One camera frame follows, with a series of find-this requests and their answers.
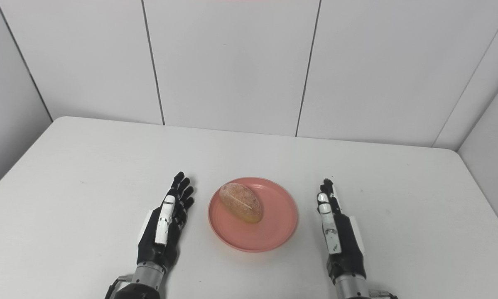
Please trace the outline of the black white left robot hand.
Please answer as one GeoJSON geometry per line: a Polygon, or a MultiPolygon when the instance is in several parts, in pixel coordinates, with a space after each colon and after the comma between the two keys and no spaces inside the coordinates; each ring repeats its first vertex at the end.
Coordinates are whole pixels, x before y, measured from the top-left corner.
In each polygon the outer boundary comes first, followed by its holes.
{"type": "Polygon", "coordinates": [[[137,245],[137,264],[152,262],[169,272],[179,256],[181,233],[194,204],[194,188],[184,172],[179,172],[160,206],[153,209],[137,245]]]}

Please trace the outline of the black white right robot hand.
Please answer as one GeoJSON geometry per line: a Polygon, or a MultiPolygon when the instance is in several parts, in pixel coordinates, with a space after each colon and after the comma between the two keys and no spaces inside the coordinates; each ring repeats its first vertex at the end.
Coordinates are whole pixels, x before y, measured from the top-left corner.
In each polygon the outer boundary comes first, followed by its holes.
{"type": "Polygon", "coordinates": [[[366,278],[363,252],[353,229],[352,218],[342,211],[332,180],[323,180],[317,195],[317,204],[321,229],[329,252],[326,267],[330,279],[335,282],[345,274],[366,278]]]}

